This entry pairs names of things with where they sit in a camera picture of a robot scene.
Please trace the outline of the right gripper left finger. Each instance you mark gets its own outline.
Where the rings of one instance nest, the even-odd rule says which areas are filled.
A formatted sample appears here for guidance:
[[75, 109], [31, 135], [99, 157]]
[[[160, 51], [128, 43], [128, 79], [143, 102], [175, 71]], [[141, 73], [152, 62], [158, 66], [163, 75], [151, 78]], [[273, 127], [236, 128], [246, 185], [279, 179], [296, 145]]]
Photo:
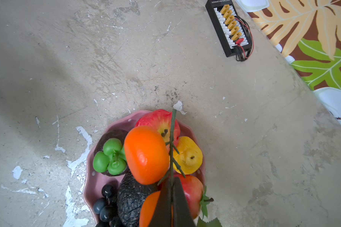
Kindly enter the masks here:
[[172, 227], [172, 183], [168, 178], [161, 189], [150, 227]]

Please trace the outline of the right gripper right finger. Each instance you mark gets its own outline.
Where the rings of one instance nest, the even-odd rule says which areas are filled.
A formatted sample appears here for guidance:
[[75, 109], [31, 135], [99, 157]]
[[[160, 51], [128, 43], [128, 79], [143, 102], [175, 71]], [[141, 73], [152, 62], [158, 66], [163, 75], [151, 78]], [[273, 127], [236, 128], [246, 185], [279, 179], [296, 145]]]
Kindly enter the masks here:
[[172, 186], [172, 207], [174, 227], [196, 227], [188, 207], [188, 203], [181, 185], [181, 180], [176, 177]]

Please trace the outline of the orange tangerine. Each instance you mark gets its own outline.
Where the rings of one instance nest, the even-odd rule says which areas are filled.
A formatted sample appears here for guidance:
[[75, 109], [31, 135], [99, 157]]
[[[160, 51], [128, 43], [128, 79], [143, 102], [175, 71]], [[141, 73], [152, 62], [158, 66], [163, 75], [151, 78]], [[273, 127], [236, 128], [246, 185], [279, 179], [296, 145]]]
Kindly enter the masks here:
[[139, 227], [148, 227], [157, 206], [161, 191], [154, 192], [150, 194], [144, 201], [140, 216], [139, 216]]
[[143, 185], [159, 182], [170, 165], [169, 152], [160, 133], [150, 126], [137, 126], [126, 136], [124, 151], [135, 180]]

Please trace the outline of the red strawberry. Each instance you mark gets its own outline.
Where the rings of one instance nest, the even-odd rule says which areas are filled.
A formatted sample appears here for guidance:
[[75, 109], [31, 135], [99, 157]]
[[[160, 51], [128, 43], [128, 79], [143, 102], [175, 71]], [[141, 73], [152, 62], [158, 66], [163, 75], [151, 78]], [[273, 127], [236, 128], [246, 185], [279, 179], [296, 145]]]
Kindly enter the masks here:
[[201, 202], [206, 205], [214, 200], [204, 195], [204, 185], [197, 177], [191, 175], [184, 177], [182, 174], [174, 174], [174, 177], [180, 179], [191, 217], [195, 219], [201, 211]]

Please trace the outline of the dark avocado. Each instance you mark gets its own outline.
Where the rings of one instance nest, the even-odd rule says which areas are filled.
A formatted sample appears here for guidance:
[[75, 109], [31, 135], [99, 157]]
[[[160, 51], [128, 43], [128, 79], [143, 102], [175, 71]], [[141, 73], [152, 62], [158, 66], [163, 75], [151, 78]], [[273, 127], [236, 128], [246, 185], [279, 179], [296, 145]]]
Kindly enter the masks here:
[[145, 199], [158, 191], [156, 183], [143, 185], [137, 182], [131, 172], [122, 179], [117, 192], [118, 216], [126, 227], [138, 227], [140, 211]]

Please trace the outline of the dark grape bunch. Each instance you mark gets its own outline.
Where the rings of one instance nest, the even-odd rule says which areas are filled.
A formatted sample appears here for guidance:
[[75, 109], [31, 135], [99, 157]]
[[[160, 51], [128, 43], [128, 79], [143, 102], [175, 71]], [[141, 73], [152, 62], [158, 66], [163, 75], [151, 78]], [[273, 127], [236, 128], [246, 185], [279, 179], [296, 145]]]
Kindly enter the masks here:
[[117, 207], [117, 188], [113, 184], [106, 184], [101, 189], [102, 197], [98, 199], [93, 211], [99, 217], [96, 227], [124, 227]]

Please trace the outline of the yellow lemon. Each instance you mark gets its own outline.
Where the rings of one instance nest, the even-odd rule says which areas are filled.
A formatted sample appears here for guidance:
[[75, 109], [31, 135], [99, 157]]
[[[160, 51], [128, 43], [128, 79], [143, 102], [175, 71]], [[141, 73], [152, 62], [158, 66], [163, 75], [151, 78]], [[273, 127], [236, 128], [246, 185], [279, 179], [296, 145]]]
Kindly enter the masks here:
[[179, 138], [177, 150], [174, 150], [173, 157], [181, 167], [185, 175], [195, 173], [203, 163], [203, 153], [193, 139], [187, 136]]

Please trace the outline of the red apple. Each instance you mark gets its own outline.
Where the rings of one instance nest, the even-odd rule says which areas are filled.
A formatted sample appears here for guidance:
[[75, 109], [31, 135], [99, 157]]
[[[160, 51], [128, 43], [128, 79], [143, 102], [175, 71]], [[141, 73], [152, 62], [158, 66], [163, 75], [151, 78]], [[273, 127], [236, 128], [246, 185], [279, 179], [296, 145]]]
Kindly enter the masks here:
[[134, 131], [138, 135], [141, 134], [142, 139], [160, 144], [160, 138], [165, 143], [170, 141], [171, 126], [172, 112], [158, 109], [141, 117], [135, 124]]

